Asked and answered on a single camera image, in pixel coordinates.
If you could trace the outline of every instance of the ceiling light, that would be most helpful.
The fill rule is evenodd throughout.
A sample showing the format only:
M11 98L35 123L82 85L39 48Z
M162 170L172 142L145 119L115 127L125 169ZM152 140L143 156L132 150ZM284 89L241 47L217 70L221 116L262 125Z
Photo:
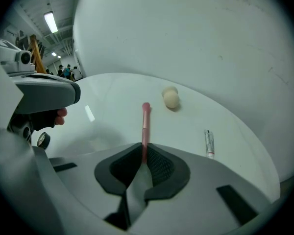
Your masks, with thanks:
M53 17L53 12L50 11L46 14L44 14L45 20L49 26L49 29L51 30L51 33L55 33L58 31L57 25L55 24L55 20Z

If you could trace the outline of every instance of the fluorescent light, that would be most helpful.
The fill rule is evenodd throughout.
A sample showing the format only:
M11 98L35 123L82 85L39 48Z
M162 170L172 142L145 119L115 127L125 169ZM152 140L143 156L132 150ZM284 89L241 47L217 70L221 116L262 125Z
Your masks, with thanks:
M53 17L53 12L50 11L50 12L44 14L44 17L45 17L46 23L49 26L49 29L51 30L51 33L57 32L58 28L57 28L57 25L55 24L55 20L54 20L54 17Z
M89 121L93 122L95 120L95 117L94 117L92 111L90 110L89 105L85 106L85 111L86 111L86 114L87 114Z

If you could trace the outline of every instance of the human hand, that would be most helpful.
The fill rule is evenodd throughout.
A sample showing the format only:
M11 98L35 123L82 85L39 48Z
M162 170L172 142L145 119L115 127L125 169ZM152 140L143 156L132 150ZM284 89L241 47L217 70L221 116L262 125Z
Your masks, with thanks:
M66 108L59 109L57 111L58 115L55 117L54 124L55 125L63 125L64 124L64 117L68 114Z

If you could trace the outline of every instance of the white table surface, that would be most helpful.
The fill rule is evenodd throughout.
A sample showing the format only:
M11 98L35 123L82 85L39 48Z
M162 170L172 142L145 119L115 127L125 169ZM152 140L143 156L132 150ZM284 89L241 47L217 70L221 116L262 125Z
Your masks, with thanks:
M127 73L107 73L77 82L80 101L67 108L63 126L45 128L49 157L89 153L141 142L142 104L149 102L150 142L205 156L204 129L214 134L215 160L254 184L270 201L280 197L274 164L255 134L234 114L210 98L167 80ZM169 110L161 92L175 86L180 109Z

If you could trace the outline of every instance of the makeup sponge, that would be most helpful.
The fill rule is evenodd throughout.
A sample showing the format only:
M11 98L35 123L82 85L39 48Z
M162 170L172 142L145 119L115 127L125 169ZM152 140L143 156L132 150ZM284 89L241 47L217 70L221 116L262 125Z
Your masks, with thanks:
M162 91L162 97L168 108L173 109L179 105L180 99L178 97L177 89L174 86L164 88Z

